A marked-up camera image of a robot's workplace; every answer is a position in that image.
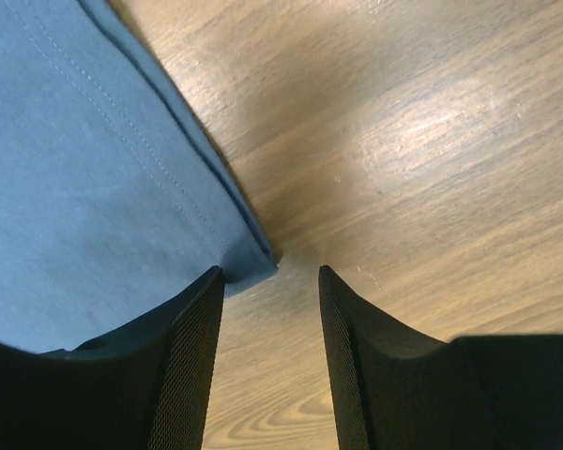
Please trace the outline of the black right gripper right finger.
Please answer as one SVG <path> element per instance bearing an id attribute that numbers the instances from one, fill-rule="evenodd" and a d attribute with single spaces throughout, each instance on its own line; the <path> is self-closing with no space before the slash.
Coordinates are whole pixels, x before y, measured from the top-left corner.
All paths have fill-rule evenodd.
<path id="1" fill-rule="evenodd" d="M 563 334 L 443 342 L 318 277 L 342 449 L 563 449 Z"/>

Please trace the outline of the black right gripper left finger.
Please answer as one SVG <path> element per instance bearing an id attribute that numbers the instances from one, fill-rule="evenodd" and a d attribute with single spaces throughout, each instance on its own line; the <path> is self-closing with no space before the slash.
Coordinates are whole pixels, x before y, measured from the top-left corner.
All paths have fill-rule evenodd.
<path id="1" fill-rule="evenodd" d="M 198 449 L 221 327 L 224 277 L 74 350 L 0 343 L 0 449 Z"/>

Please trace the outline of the blue-grey t shirt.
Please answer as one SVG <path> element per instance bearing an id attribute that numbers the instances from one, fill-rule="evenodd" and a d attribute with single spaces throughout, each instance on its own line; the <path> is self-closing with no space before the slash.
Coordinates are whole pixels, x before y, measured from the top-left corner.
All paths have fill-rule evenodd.
<path id="1" fill-rule="evenodd" d="M 104 1 L 0 1 L 0 342 L 72 349 L 273 250 L 158 60 Z"/>

